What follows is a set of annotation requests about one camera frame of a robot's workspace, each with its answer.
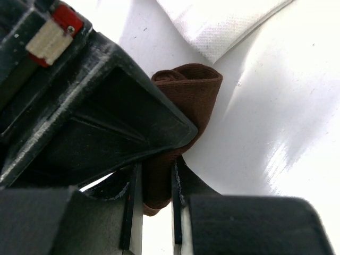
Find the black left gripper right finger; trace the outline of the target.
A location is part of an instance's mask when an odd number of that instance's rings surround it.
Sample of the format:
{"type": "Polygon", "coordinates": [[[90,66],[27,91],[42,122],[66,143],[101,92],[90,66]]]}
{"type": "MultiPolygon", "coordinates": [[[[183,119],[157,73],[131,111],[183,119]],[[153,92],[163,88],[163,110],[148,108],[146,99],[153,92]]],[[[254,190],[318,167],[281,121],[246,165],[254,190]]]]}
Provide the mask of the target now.
{"type": "Polygon", "coordinates": [[[174,254],[333,254],[301,198],[222,195],[179,157],[172,165],[174,254]]]}

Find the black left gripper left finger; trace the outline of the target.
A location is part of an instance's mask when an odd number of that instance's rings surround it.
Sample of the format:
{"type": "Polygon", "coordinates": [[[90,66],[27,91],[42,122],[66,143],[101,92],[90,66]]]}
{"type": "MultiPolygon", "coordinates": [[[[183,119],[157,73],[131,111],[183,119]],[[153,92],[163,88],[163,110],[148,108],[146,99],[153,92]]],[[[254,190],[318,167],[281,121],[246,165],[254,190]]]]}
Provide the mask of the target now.
{"type": "Polygon", "coordinates": [[[141,254],[142,166],[68,188],[1,189],[1,254],[141,254]]]}

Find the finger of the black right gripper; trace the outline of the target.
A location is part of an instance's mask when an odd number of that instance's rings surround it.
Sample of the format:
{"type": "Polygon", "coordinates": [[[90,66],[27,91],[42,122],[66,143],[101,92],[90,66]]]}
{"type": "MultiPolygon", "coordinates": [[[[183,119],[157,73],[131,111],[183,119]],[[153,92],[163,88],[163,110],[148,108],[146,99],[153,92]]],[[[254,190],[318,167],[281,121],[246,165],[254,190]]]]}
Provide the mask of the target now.
{"type": "Polygon", "coordinates": [[[1,1],[1,185],[85,186],[195,125],[62,1],[1,1]]]}

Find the dark brown striped sock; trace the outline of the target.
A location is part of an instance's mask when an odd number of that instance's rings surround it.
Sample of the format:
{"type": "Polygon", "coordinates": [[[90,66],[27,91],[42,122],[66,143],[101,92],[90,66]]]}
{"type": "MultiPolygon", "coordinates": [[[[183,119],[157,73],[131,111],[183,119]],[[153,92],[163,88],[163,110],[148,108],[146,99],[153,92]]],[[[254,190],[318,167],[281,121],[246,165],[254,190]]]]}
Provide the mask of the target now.
{"type": "Polygon", "coordinates": [[[204,133],[214,109],[223,76],[203,64],[185,64],[152,76],[154,84],[197,127],[186,146],[159,154],[143,162],[143,213],[152,217],[171,201],[171,168],[204,133]]]}

